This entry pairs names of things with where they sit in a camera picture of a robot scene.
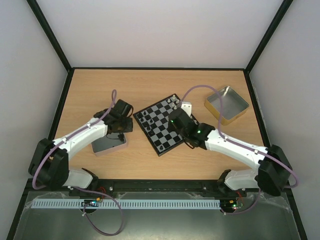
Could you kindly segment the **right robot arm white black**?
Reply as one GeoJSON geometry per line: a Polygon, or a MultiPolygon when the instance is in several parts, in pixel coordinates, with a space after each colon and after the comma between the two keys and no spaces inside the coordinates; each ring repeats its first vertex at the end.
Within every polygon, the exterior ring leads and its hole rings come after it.
{"type": "Polygon", "coordinates": [[[181,108],[169,114],[168,128],[192,148],[218,152],[249,167],[239,171],[227,169],[221,174],[217,184],[218,191],[224,196],[240,189],[260,188],[278,197],[292,175],[292,167],[281,147],[257,146],[224,135],[211,125],[195,122],[181,108]]]}

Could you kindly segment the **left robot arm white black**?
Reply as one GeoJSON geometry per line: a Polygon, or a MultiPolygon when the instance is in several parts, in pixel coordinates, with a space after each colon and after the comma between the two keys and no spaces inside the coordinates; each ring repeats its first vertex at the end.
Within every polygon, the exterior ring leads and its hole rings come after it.
{"type": "Polygon", "coordinates": [[[88,188],[94,175],[86,169],[71,169],[69,161],[83,148],[108,134],[133,131],[133,106],[119,99],[97,112],[87,123],[60,138],[44,138],[36,146],[28,172],[32,187],[57,190],[61,187],[88,188]]]}

